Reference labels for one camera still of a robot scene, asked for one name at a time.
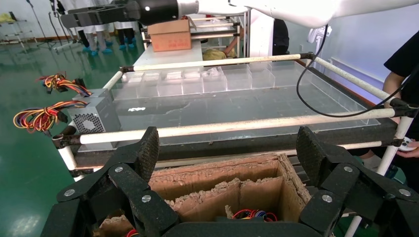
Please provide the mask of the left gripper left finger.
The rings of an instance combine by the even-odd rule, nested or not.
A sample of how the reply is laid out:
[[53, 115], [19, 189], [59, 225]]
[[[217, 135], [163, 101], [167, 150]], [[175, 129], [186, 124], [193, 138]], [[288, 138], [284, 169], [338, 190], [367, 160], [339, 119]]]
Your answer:
[[64, 188], [55, 210], [59, 223], [67, 222], [67, 235], [84, 234], [117, 210], [146, 237], [161, 237], [174, 226], [178, 215], [149, 186], [159, 146], [151, 126], [138, 142], [117, 148], [102, 168]]

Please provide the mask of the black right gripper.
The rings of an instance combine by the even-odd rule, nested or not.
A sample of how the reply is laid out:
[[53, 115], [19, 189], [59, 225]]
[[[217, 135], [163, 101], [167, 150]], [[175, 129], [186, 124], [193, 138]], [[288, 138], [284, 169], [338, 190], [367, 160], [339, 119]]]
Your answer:
[[128, 2], [74, 2], [75, 9], [60, 17], [66, 28], [104, 25], [135, 19], [144, 26], [177, 20], [176, 0], [129, 0]]

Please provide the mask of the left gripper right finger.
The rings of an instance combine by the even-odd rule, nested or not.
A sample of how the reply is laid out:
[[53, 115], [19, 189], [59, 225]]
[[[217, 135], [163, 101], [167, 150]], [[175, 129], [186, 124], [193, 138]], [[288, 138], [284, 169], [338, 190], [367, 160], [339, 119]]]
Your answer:
[[296, 152], [318, 189], [302, 210], [301, 223], [327, 237], [350, 209], [379, 225], [382, 237], [418, 236], [419, 196], [414, 190], [366, 169], [345, 148], [320, 141], [308, 127], [298, 131]]

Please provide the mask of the bare person hand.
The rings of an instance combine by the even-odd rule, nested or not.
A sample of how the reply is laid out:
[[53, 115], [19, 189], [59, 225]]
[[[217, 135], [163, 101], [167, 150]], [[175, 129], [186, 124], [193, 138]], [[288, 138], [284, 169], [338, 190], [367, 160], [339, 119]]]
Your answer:
[[419, 157], [419, 142], [412, 141], [406, 144], [406, 147], [409, 147], [410, 151], [398, 151], [397, 155], [404, 158], [418, 158]]

